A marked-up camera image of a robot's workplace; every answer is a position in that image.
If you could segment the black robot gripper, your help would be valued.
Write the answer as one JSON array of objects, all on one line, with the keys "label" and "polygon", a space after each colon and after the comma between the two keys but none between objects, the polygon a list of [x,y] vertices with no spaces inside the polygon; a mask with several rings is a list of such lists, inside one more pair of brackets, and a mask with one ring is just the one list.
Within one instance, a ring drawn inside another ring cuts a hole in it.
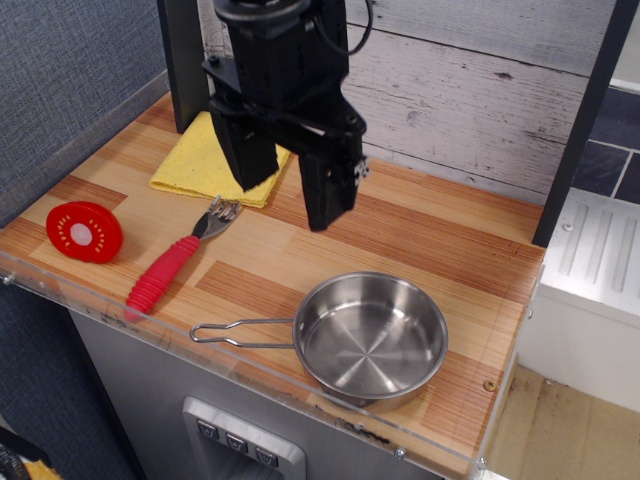
[{"label": "black robot gripper", "polygon": [[354,208],[369,174],[366,123],[341,91],[355,53],[344,2],[217,1],[214,9],[232,54],[212,56],[203,68],[234,179],[253,189],[279,171],[276,146],[297,153],[309,228],[326,230]]}]

